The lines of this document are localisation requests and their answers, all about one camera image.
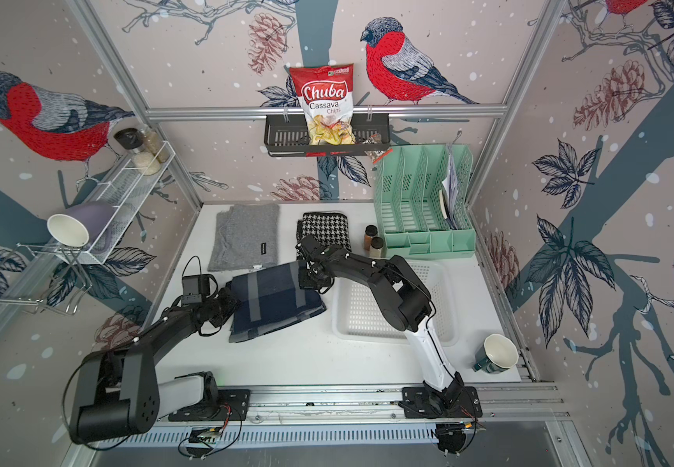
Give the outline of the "navy plaid scarf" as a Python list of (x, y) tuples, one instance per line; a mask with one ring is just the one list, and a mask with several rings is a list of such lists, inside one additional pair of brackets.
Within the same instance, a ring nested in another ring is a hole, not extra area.
[(323, 314), (327, 307), (315, 290), (302, 289), (303, 262), (291, 262), (234, 277), (226, 286), (241, 302), (233, 314), (230, 344), (252, 341)]

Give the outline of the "white plastic basket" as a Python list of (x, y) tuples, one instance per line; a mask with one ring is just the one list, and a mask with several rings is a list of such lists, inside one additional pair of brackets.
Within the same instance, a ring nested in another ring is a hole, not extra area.
[[(409, 265), (430, 291), (436, 307), (434, 327), (442, 346), (459, 340), (459, 319), (446, 268), (440, 262), (409, 261)], [(383, 317), (370, 289), (340, 278), (336, 284), (332, 325), (343, 340), (409, 344), (405, 336)]]

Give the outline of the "grey scarf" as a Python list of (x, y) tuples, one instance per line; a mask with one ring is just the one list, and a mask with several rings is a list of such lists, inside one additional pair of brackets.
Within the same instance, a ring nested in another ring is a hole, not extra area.
[(209, 272), (265, 269), (278, 264), (278, 204), (235, 204), (216, 216)]

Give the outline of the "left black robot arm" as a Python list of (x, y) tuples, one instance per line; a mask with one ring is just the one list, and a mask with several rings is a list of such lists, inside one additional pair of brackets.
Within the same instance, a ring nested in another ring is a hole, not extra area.
[(181, 297), (162, 317), (133, 340), (89, 354), (73, 373), (77, 379), (67, 432), (78, 445), (124, 439), (148, 432), (160, 418), (201, 412), (229, 416), (210, 372), (198, 372), (159, 383), (156, 366), (202, 327), (221, 328), (241, 302), (228, 288), (198, 303)]

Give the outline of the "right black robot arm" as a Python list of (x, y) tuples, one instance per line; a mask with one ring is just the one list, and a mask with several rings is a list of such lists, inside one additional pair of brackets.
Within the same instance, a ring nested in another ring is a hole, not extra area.
[(340, 245), (325, 246), (312, 235), (302, 237), (296, 251), (303, 261), (302, 289), (324, 293), (337, 278), (368, 288), (385, 322), (402, 333), (415, 352), (430, 402), (444, 410), (459, 403), (465, 382), (438, 339), (430, 291), (403, 257), (361, 256)]

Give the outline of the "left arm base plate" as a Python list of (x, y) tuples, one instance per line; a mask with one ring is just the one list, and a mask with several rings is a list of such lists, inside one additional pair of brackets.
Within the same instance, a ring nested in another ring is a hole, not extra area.
[(246, 419), (251, 391), (249, 389), (217, 389), (202, 400), (171, 413), (173, 422), (224, 422)]

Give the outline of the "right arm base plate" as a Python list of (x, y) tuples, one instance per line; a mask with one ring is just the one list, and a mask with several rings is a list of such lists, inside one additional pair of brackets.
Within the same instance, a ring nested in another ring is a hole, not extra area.
[(483, 416), (475, 387), (466, 386), (458, 394), (449, 395), (427, 385), (403, 387), (397, 405), (406, 418), (470, 418)]

